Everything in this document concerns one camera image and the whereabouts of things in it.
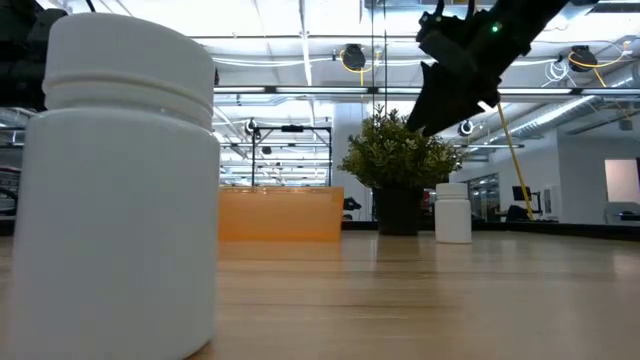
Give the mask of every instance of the orange box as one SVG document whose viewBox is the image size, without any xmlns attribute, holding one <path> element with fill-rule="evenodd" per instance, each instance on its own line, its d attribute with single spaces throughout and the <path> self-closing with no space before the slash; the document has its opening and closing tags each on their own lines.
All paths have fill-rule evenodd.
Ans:
<svg viewBox="0 0 640 360">
<path fill-rule="evenodd" d="M 342 187 L 223 187 L 219 241 L 340 241 Z"/>
</svg>

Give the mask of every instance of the white jar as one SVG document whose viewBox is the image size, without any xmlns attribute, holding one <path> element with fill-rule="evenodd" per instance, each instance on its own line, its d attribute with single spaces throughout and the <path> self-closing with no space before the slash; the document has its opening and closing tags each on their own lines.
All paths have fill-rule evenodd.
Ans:
<svg viewBox="0 0 640 360">
<path fill-rule="evenodd" d="M 213 336 L 214 67 L 132 17 L 51 30 L 27 127 L 8 359 L 181 359 Z"/>
<path fill-rule="evenodd" d="M 471 204 L 467 184 L 436 185 L 436 240 L 439 243 L 471 243 Z"/>
</svg>

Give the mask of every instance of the ceiling light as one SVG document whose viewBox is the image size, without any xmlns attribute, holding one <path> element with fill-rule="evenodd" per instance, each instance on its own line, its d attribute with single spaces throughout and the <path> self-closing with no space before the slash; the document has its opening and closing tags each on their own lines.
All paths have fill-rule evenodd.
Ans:
<svg viewBox="0 0 640 360">
<path fill-rule="evenodd" d="M 222 147 L 241 147 L 241 148 L 250 148 L 253 147 L 253 145 L 251 145 L 251 143 L 222 143 L 220 144 L 220 146 Z M 270 143 L 270 142 L 262 142 L 260 145 L 256 145 L 257 147 L 260 146 L 269 146 L 271 148 L 274 147 L 309 147 L 309 148 L 322 148 L 322 147 L 327 147 L 327 145 L 325 144 L 320 144 L 320 143 L 296 143 L 296 142 L 292 142 L 292 143 Z"/>
<path fill-rule="evenodd" d="M 612 89 L 613 86 L 605 89 L 584 89 L 582 95 L 640 95 L 640 89 Z"/>
<path fill-rule="evenodd" d="M 392 93 L 392 94 L 420 94 L 422 89 L 419 87 L 390 87 L 390 88 L 380 88 L 379 92 L 381 93 Z"/>
<path fill-rule="evenodd" d="M 516 60 L 511 63 L 511 66 L 529 66 L 529 65 L 543 65 L 548 63 L 553 63 L 558 61 L 558 59 L 545 59 L 545 60 Z"/>
<path fill-rule="evenodd" d="M 508 149 L 509 145 L 453 145 L 455 148 L 462 149 Z M 524 148 L 524 144 L 514 144 L 514 148 Z"/>
<path fill-rule="evenodd" d="M 326 163 L 331 162 L 329 159 L 256 159 L 257 163 L 297 163 L 297 162 L 313 162 L 313 163 Z"/>
<path fill-rule="evenodd" d="M 573 89 L 513 88 L 498 89 L 501 95 L 569 95 Z"/>
<path fill-rule="evenodd" d="M 280 94 L 366 94 L 367 91 L 364 87 L 276 87 L 276 92 Z"/>
<path fill-rule="evenodd" d="M 214 94 L 262 93 L 265 92 L 265 88 L 263 86 L 218 86 L 213 88 L 213 92 Z"/>
<path fill-rule="evenodd" d="M 488 112 L 488 113 L 494 113 L 494 112 L 497 111 L 496 109 L 494 109 L 491 106 L 487 105 L 487 103 L 484 102 L 484 101 L 479 101 L 478 102 L 478 106 L 480 106 L 482 108 L 482 110 L 484 110 L 485 112 Z"/>
</svg>

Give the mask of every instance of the black cable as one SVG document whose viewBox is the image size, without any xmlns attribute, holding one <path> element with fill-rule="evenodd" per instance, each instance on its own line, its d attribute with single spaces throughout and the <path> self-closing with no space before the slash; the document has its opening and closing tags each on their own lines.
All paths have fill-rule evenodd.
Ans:
<svg viewBox="0 0 640 360">
<path fill-rule="evenodd" d="M 371 2 L 371 86 L 375 88 L 376 86 L 376 44 L 375 44 L 375 36 L 373 34 L 374 31 L 374 18 L 376 12 L 376 0 Z M 371 104 L 372 104 L 372 114 L 375 114 L 376 109 L 376 93 L 375 91 L 371 93 Z"/>
<path fill-rule="evenodd" d="M 387 0 L 382 0 L 382 12 L 384 19 L 384 114 L 386 116 L 389 109 L 389 103 L 387 101 L 387 97 L 389 96 L 389 92 L 387 91 L 389 87 L 389 60 L 387 57 Z"/>
<path fill-rule="evenodd" d="M 91 10 L 91 12 L 96 12 L 96 8 L 93 6 L 93 3 L 91 2 L 91 0 L 86 0 L 87 1 L 87 5 L 89 5 L 89 10 Z"/>
</svg>

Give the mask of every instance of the wooden table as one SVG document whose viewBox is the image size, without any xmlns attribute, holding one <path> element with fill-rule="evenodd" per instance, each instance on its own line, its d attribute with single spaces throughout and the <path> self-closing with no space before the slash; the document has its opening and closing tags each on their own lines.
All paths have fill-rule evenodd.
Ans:
<svg viewBox="0 0 640 360">
<path fill-rule="evenodd" d="M 217 336 L 191 359 L 639 358 L 638 243 L 343 238 L 221 244 Z M 10 248 L 0 240 L 0 303 Z"/>
</svg>

